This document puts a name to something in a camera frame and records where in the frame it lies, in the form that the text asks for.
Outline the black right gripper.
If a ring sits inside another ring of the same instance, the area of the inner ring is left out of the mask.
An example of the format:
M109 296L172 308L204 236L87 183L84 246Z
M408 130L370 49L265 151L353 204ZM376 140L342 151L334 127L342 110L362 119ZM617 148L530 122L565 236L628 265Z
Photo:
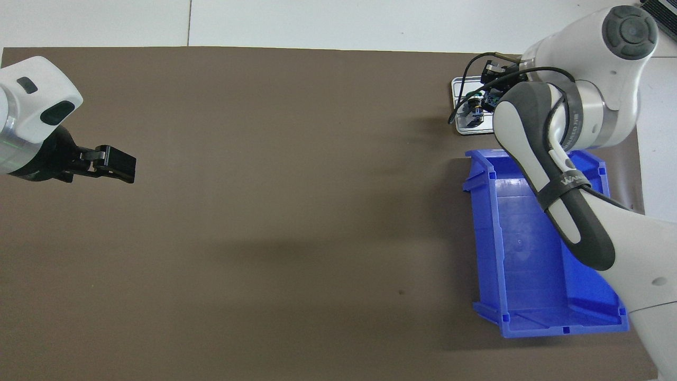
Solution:
M520 82L528 80L526 73L520 73L519 75L506 79L508 75L522 71L522 69L519 69L519 63L511 62L503 65L495 60L487 60L482 71L482 84L490 84L494 80L503 79L498 82L497 85L493 86L494 101L499 101L508 90L515 87L515 85L520 84Z

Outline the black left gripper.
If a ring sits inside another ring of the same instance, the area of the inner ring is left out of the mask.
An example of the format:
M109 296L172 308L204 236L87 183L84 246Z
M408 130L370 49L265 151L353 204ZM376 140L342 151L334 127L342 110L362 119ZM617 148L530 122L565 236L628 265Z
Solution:
M78 146L70 132L59 125L43 142L37 154L25 166L15 171L22 180L41 182L59 180L72 183L75 175L87 177L109 177L124 183L134 184L137 158L112 146L99 146L97 157L92 162L82 155L94 152Z

